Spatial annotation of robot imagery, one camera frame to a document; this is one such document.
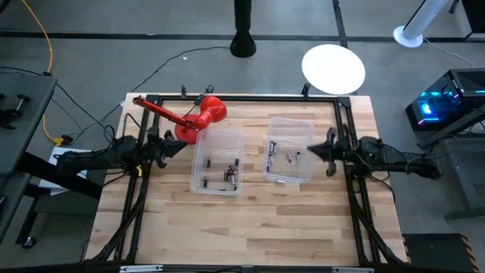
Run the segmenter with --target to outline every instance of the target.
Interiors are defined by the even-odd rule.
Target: black table
[[[31,247],[35,243],[29,237],[29,232],[36,220],[37,200],[46,190],[29,183],[32,175],[95,199],[99,199],[101,195],[102,187],[98,184],[75,174],[59,174],[54,165],[26,152],[56,84],[54,77],[0,74],[0,93],[4,95],[0,100],[1,110],[15,109],[20,101],[18,94],[30,98],[20,108],[22,115],[11,122],[14,130],[0,127],[0,197],[4,198],[0,205],[0,243],[24,195],[33,197],[34,202],[20,230],[17,243],[25,247]]]

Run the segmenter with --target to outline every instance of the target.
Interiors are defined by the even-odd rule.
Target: white round lamp
[[[365,79],[361,59],[340,45],[318,45],[308,50],[302,70],[313,87],[332,95],[352,93]]]

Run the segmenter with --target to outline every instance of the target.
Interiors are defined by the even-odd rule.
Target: black metal frame
[[[272,95],[272,96],[232,96],[230,94],[222,94],[217,95],[219,99],[225,102],[244,102],[244,101],[252,101],[252,102],[328,102],[332,103],[335,109],[335,119],[337,130],[339,134],[343,134],[344,132],[344,121],[341,111],[345,112],[346,116],[346,124],[349,128],[349,138],[352,146],[357,145],[357,136],[355,132],[355,124],[352,115],[352,104],[350,102],[349,97],[334,97],[334,96],[309,96],[308,95],[308,85],[305,85],[301,95]],[[188,95],[188,96],[175,96],[175,95],[148,95],[147,100],[150,102],[156,102],[157,104],[161,105],[164,101],[193,101],[196,96]],[[145,139],[145,132],[147,131],[147,124],[149,119],[150,112],[148,110],[144,110],[141,122],[141,130],[139,132],[139,141]],[[159,117],[155,117],[152,128],[158,129]],[[134,198],[134,189],[136,186],[137,177],[135,174],[132,174],[130,177],[130,182],[128,184],[127,190],[127,197],[125,199],[124,204],[124,211],[123,217],[120,223],[120,227],[116,230],[113,237],[109,240],[109,242],[103,247],[102,251],[93,257],[92,259],[87,259],[82,262],[77,262],[73,264],[66,264],[66,265],[44,265],[44,266],[36,266],[36,267],[28,267],[28,268],[12,268],[8,269],[8,271],[12,272],[52,272],[52,271],[65,271],[65,272],[85,272],[85,271],[119,271],[120,266],[122,265],[135,265],[135,258],[136,258],[136,251],[138,248],[138,241],[139,241],[139,233],[141,230],[142,224],[142,217],[143,217],[143,208],[145,205],[146,194],[148,190],[148,182],[150,176],[150,167],[152,163],[146,162],[143,166],[143,176],[142,176],[142,183],[139,191],[139,195],[136,198],[135,204],[132,205],[132,201]],[[361,195],[361,203],[362,206],[358,204],[357,196],[353,189],[353,181],[354,181],[354,174],[352,173],[352,166],[344,162],[344,171],[345,171],[345,179],[346,179],[346,186],[347,192],[349,196],[349,204],[351,210],[351,217],[352,217],[352,226],[354,229],[354,236],[355,236],[355,245],[357,248],[357,255],[358,255],[358,263],[359,266],[362,268],[380,268],[384,271],[393,270],[393,271],[433,271],[429,269],[422,269],[422,268],[414,268],[410,265],[406,265],[401,263],[399,259],[397,259],[392,251],[386,246],[382,238],[379,234],[375,231],[374,226],[372,224],[372,217],[371,217],[371,205],[369,203],[367,187],[365,185],[365,179],[363,177],[358,177],[358,184],[360,186],[360,195]],[[130,242],[130,249],[126,256],[126,258],[122,258],[123,252],[123,243],[125,241],[125,234],[128,230],[128,227],[134,221],[133,226],[133,235]],[[371,241],[371,255],[372,255],[372,262],[367,258],[365,254],[363,239],[362,239],[362,232],[360,223],[364,225],[364,227],[368,230],[370,234],[370,241]],[[383,256],[386,257],[386,260],[389,263],[394,263],[392,267],[388,267],[387,265],[383,266],[380,263],[380,251],[382,252]],[[110,255],[114,252],[114,260],[108,261]],[[242,269],[242,266],[231,266],[228,268],[225,265],[163,265],[164,271],[208,271],[208,270],[222,270],[226,269],[228,271],[234,269]],[[247,268],[245,271],[332,271],[332,267],[329,266],[254,266],[251,267],[251,270]]]

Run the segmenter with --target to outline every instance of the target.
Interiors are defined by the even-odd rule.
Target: black pedestal base
[[[252,39],[249,31],[236,32],[230,44],[230,52],[238,58],[248,58],[256,53],[256,43]]]

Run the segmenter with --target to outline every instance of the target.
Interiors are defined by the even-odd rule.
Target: red object
[[[180,117],[163,107],[147,102],[141,97],[134,98],[133,103],[177,124],[175,125],[175,135],[179,140],[187,141],[189,145],[196,144],[200,130],[207,128],[211,122],[222,121],[227,115],[224,103],[214,96],[204,97],[200,104],[201,113],[199,115],[187,115],[185,117]]]

